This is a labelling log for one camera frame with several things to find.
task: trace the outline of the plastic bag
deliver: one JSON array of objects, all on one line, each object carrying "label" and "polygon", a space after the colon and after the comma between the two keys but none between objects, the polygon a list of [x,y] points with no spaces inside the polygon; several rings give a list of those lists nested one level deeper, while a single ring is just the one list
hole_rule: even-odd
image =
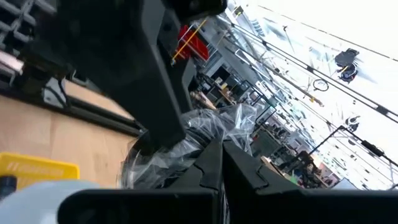
[{"label": "plastic bag", "polygon": [[140,153],[142,149],[132,147],[134,158],[127,157],[122,168],[122,188],[167,187],[195,162],[214,138],[232,140],[251,155],[249,135],[255,120],[256,109],[244,104],[219,111],[205,109],[183,114],[182,121],[187,136],[172,149],[160,148],[152,156],[143,156]]}]

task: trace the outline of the yellow rope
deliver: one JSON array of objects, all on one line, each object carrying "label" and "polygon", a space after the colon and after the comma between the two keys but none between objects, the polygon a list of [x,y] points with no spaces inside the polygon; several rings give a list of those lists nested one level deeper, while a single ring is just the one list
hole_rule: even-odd
[{"label": "yellow rope", "polygon": [[187,44],[191,41],[191,39],[193,38],[193,36],[199,31],[199,29],[205,24],[205,22],[207,21],[207,19],[205,19],[199,26],[198,28],[194,31],[194,33],[189,37],[189,39],[187,41],[185,41],[185,44],[180,48],[180,50],[178,50],[178,52],[174,55],[174,57],[172,58],[172,64],[174,64],[175,62],[175,58],[177,58],[178,55],[180,55],[181,51],[184,49],[185,46],[187,46]]}]

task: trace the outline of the clear plastic wrap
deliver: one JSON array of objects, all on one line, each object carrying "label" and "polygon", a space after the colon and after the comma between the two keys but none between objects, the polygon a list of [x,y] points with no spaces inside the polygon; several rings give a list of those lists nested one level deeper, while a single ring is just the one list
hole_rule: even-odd
[{"label": "clear plastic wrap", "polygon": [[219,111],[205,109],[185,113],[182,121],[187,136],[172,149],[160,148],[151,156],[143,156],[137,145],[131,148],[131,156],[123,164],[121,187],[153,189],[168,186],[195,162],[214,138],[232,140],[251,155],[249,135],[255,120],[256,109],[245,104]]}]

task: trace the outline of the workbench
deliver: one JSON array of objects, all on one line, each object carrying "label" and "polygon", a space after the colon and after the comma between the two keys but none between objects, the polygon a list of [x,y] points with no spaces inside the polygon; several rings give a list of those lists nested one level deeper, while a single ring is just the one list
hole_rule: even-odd
[{"label": "workbench", "polygon": [[[83,101],[133,119],[112,100],[67,83],[65,91]],[[0,96],[0,152],[39,156],[79,165],[80,177],[115,187],[134,137]]]}]

